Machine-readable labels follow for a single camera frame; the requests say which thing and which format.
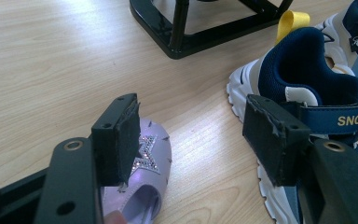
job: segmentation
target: wooden floor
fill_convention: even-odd
[[[174,0],[156,1],[171,17]],[[291,9],[308,12],[315,25],[350,2],[295,0]],[[252,14],[237,4],[191,0],[186,32]],[[172,141],[156,223],[273,223],[226,85],[275,36],[272,26],[172,60],[128,0],[0,0],[0,187],[47,167],[57,144],[88,136],[116,97],[137,92],[141,117],[162,124]]]

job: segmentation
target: shoe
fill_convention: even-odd
[[[161,125],[141,119],[139,154],[135,158],[128,187],[101,190],[103,215],[119,211],[129,223],[153,223],[170,177],[170,137]]]
[[[328,67],[324,36],[316,28],[294,30],[261,59],[234,71],[227,93],[242,122],[248,94],[278,104],[299,102],[302,106],[290,112],[315,136],[344,142],[358,152],[358,78]],[[296,187],[273,186],[262,164],[258,176],[265,205],[277,223],[302,223]]]
[[[358,0],[316,28],[324,33],[325,56],[333,60],[336,71],[358,77]]]

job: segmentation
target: lavender slipper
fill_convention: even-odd
[[[170,137],[161,125],[141,119],[139,154],[132,166],[129,186],[102,190],[103,215],[120,211],[129,223],[153,223],[161,208],[170,177]]]

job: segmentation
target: sneaker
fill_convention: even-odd
[[[299,102],[303,106],[294,115],[315,135],[344,142],[358,151],[358,78],[329,68],[324,36],[318,29],[299,28],[261,59],[234,71],[227,93],[242,122],[247,94],[278,104]],[[268,212],[277,223],[302,223],[296,187],[274,187],[262,165],[258,176]]]
[[[325,56],[333,60],[336,71],[358,77],[358,0],[316,28],[324,33]]]

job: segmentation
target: sparkly embellishment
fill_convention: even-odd
[[[138,168],[146,169],[159,174],[159,169],[152,154],[153,145],[155,145],[156,139],[156,136],[141,136],[139,138],[138,156],[141,156],[142,158],[135,158],[132,166],[131,175],[135,173]]]

